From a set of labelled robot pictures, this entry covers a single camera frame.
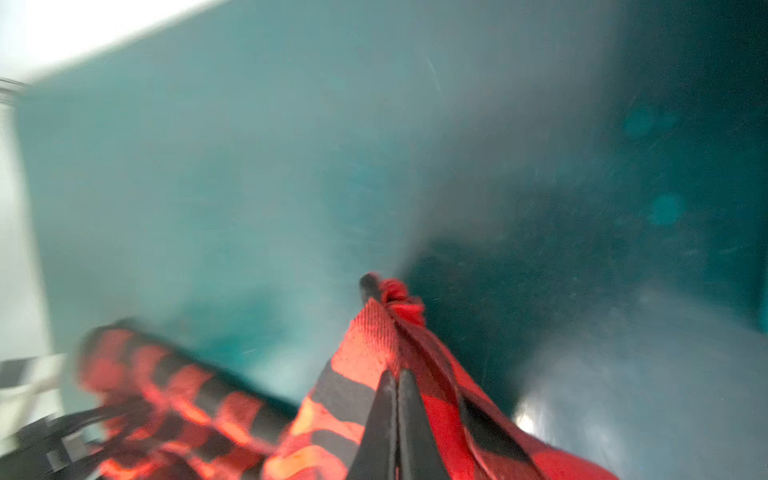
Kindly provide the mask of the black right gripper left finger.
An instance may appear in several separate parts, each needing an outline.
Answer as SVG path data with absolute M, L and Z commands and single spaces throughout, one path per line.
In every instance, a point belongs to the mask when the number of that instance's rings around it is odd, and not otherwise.
M 385 371 L 347 480 L 395 480 L 398 461 L 397 383 Z

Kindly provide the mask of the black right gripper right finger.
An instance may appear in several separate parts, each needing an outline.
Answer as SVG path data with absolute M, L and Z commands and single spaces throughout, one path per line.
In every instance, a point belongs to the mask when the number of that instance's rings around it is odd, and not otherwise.
M 398 448 L 400 479 L 450 479 L 410 370 L 401 371 L 398 384 Z

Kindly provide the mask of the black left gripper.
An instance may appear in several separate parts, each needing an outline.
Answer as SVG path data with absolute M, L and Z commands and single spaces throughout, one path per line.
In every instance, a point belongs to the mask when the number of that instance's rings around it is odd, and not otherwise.
M 116 453 L 149 412 L 147 402 L 127 401 L 37 420 L 11 435 L 10 446 L 1 449 L 1 477 L 86 479 Z M 82 440 L 86 427 L 113 419 L 126 422 L 117 435 L 102 443 Z

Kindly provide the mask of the red black plaid shirt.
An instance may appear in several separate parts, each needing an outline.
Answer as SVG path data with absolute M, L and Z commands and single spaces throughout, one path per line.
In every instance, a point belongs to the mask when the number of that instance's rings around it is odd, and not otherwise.
M 103 462 L 105 479 L 346 479 L 380 378 L 415 376 L 450 479 L 607 479 L 506 416 L 427 327 L 396 279 L 360 282 L 363 307 L 295 415 L 225 372 L 126 322 L 95 329 L 81 386 L 105 405 L 150 412 Z

